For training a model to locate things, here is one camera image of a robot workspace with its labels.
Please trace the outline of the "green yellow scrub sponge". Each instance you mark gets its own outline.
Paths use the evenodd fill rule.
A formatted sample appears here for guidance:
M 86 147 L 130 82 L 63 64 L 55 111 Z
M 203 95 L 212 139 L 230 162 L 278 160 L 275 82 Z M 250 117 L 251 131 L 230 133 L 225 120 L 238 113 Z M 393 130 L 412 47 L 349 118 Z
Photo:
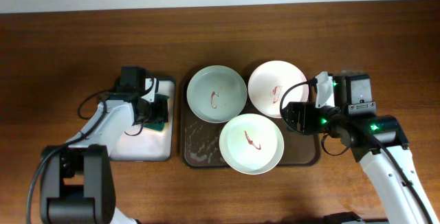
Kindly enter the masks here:
M 156 95 L 155 101 L 151 103 L 151 116 L 143 125 L 154 131 L 163 131 L 168 123 L 168 96 Z

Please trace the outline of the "cream white plate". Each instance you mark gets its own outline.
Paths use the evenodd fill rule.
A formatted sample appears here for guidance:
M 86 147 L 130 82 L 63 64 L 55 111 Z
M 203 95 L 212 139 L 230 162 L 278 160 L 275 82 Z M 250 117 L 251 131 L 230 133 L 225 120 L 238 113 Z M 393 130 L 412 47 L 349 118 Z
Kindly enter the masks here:
M 221 130 L 221 156 L 234 170 L 259 175 L 273 169 L 284 152 L 281 130 L 269 118 L 243 114 L 231 119 Z

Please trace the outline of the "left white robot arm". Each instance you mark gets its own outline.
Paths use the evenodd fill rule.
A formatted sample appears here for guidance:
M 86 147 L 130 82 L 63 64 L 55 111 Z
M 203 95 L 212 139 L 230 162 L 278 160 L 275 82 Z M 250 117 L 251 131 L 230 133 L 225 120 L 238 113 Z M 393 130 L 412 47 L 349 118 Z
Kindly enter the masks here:
M 168 99 L 148 102 L 138 93 L 108 93 L 71 139 L 42 152 L 37 175 L 44 223 L 137 223 L 116 207 L 111 153 L 127 129 L 166 123 Z

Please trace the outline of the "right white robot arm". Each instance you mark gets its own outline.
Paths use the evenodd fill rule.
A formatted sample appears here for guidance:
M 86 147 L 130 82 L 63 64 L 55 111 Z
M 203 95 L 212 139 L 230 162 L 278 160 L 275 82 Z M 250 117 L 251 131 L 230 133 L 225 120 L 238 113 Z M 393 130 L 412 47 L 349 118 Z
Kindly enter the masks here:
M 280 106 L 284 123 L 301 135 L 339 138 L 373 184 L 389 223 L 438 223 L 418 178 L 409 142 L 397 119 L 376 116 L 372 103 L 341 107 L 289 102 Z

